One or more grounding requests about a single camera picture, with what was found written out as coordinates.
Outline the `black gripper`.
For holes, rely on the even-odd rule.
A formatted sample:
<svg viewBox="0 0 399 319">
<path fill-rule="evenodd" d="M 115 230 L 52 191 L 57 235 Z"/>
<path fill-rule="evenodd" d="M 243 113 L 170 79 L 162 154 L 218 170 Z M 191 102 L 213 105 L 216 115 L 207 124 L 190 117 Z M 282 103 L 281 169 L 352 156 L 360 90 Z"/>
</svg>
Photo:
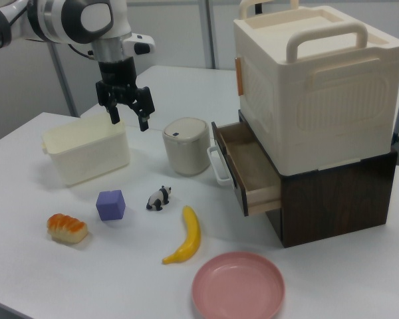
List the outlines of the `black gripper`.
<svg viewBox="0 0 399 319">
<path fill-rule="evenodd" d="M 125 97 L 131 97 L 128 106 L 138 116 L 140 131 L 146 131 L 149 128 L 148 120 L 155 112 L 155 107 L 150 89 L 136 86 L 134 58 L 118 62 L 99 62 L 98 65 L 102 77 L 102 80 L 96 83 L 98 103 L 106 108 L 112 124 L 120 121 L 117 100 L 113 93 L 116 90 Z"/>
</svg>

